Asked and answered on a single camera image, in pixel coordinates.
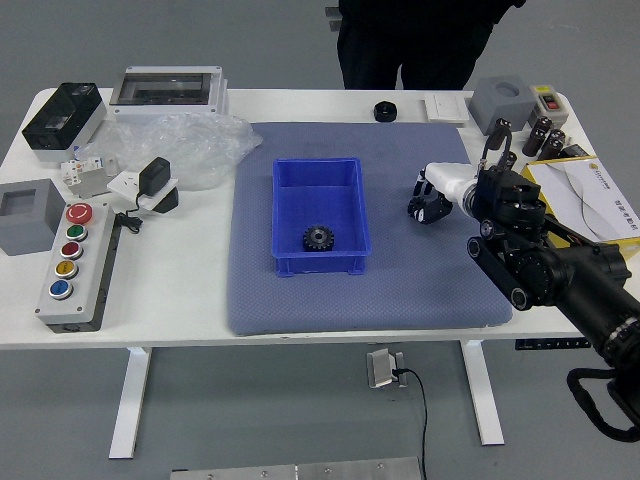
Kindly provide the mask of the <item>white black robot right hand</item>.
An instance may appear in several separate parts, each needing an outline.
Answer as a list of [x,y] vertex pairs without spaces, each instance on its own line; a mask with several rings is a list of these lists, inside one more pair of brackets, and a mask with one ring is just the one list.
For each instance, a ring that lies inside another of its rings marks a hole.
[[470,164],[429,163],[418,174],[407,213],[421,224],[432,224],[458,206],[471,217],[476,183]]

